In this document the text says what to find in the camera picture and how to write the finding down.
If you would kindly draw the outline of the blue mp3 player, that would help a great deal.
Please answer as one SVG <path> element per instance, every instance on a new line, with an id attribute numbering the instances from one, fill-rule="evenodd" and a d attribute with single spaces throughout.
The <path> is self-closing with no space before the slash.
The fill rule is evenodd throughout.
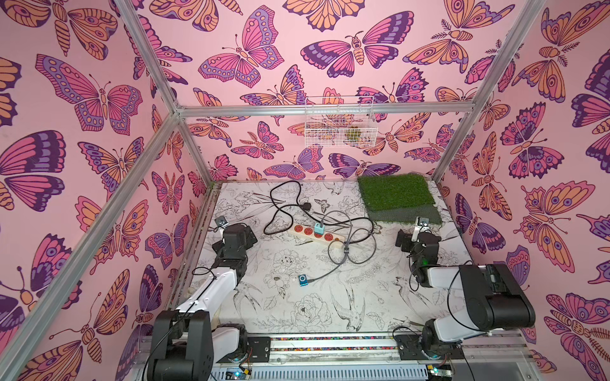
<path id="1" fill-rule="evenodd" d="M 299 275 L 298 281 L 299 281 L 300 287 L 305 287 L 309 284 L 308 278 L 305 274 Z"/>

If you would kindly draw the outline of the teal usb charger adapter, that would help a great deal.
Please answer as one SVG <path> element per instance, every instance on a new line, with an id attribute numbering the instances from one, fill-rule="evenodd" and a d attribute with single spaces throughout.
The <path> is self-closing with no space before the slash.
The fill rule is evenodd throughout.
<path id="1" fill-rule="evenodd" d="M 316 223 L 314 226 L 314 233 L 317 235 L 324 235 L 325 225 L 322 223 Z"/>

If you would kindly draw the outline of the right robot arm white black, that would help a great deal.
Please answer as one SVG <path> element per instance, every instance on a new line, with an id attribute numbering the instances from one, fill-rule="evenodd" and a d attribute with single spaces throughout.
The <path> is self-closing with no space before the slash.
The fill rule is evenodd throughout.
<path id="1" fill-rule="evenodd" d="M 438 263 L 441 237 L 399 230 L 395 246 L 407 254 L 411 277 L 420 288 L 462 292 L 465 306 L 447 317 L 428 320 L 419 334 L 420 350 L 429 358 L 446 355 L 466 339 L 494 330 L 521 330 L 535 325 L 535 309 L 506 264 Z"/>

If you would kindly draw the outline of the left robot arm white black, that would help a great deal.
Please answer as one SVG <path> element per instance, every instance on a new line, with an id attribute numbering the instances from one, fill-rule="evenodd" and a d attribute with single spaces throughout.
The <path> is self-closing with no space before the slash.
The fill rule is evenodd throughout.
<path id="1" fill-rule="evenodd" d="M 244 223 L 220 230 L 222 238 L 213 244 L 216 258 L 207 269 L 207 280 L 184 303 L 157 316 L 142 380 L 208 380 L 216 362 L 246 349 L 245 328 L 214 329 L 212 319 L 246 274 L 247 250 L 257 238 Z"/>

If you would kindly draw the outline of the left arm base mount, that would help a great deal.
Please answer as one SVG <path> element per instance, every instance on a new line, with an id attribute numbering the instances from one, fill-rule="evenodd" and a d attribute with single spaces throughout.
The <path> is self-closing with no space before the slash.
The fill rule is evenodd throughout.
<path id="1" fill-rule="evenodd" d="M 222 357 L 217 364 L 268 363 L 271 348 L 271 337 L 248 336 L 240 340 L 236 351 Z"/>

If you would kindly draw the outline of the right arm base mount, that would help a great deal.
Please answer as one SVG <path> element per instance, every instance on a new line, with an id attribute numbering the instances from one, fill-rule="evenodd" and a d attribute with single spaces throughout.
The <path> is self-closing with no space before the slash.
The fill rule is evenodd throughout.
<path id="1" fill-rule="evenodd" d="M 396 342 L 400 360 L 463 360 L 465 358 L 459 343 L 440 341 L 429 329 L 416 333 L 399 326 L 392 332 L 392 339 Z"/>

